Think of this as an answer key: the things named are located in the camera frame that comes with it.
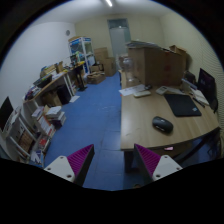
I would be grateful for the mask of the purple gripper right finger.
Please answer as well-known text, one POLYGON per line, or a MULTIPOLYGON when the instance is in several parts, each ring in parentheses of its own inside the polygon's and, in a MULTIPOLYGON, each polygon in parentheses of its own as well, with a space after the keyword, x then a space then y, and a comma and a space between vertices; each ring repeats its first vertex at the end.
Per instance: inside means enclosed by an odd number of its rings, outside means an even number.
POLYGON ((145 184, 160 180, 182 169, 169 155, 160 156, 138 144, 134 145, 133 153, 145 184))

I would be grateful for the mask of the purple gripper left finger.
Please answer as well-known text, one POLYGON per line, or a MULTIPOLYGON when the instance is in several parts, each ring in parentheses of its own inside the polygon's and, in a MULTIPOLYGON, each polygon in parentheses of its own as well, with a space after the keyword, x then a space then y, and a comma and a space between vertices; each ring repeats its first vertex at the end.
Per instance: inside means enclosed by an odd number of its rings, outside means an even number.
POLYGON ((94 154, 94 145, 90 144, 69 156, 59 156, 45 171, 82 186, 94 154))

